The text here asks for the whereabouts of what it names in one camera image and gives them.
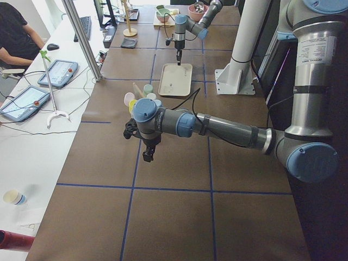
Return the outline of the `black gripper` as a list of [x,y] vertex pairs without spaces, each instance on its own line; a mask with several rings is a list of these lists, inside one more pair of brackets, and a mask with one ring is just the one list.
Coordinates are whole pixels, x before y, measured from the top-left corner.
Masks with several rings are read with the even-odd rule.
[[175,40],[174,38],[166,38],[165,44],[168,46],[171,42],[174,43],[176,52],[177,65],[181,65],[182,50],[185,48],[185,40]]
[[161,142],[161,133],[155,131],[152,121],[136,122],[135,119],[130,119],[125,124],[123,136],[125,139],[134,136],[144,142],[147,147],[143,151],[142,157],[148,163],[153,160],[155,147]]

